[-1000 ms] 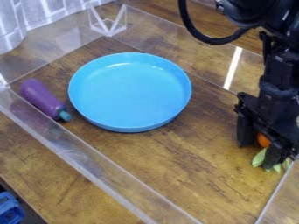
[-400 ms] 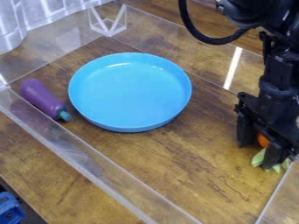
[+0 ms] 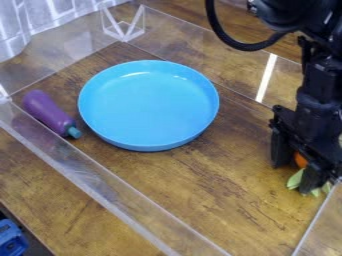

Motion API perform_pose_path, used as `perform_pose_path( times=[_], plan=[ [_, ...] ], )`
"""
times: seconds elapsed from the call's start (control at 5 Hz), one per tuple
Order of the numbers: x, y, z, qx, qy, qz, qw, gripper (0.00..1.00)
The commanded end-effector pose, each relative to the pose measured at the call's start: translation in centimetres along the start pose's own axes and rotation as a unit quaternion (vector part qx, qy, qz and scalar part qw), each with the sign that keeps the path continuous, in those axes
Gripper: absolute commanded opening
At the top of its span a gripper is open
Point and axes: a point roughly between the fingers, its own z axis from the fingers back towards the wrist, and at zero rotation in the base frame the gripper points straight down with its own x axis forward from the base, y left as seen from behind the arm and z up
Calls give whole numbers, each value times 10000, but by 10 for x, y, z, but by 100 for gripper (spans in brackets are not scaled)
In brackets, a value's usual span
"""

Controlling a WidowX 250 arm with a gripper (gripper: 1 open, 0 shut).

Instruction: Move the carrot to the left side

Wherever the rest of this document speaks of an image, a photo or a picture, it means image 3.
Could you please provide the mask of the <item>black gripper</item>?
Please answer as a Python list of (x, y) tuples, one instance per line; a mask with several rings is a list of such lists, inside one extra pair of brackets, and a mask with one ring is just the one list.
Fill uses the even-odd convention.
[(303, 169), (299, 193), (308, 194), (327, 180), (342, 176), (342, 102), (319, 102), (308, 94), (296, 94), (296, 108), (273, 105), (269, 120), (271, 164), (287, 165), (293, 152), (299, 152), (308, 164)]

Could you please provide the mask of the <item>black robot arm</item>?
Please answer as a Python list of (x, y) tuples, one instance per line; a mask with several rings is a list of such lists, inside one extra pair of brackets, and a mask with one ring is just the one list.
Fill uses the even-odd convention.
[(272, 107), (271, 161), (307, 160), (299, 192), (342, 178), (342, 0), (251, 0), (256, 16), (280, 33), (299, 31), (303, 82), (296, 107)]

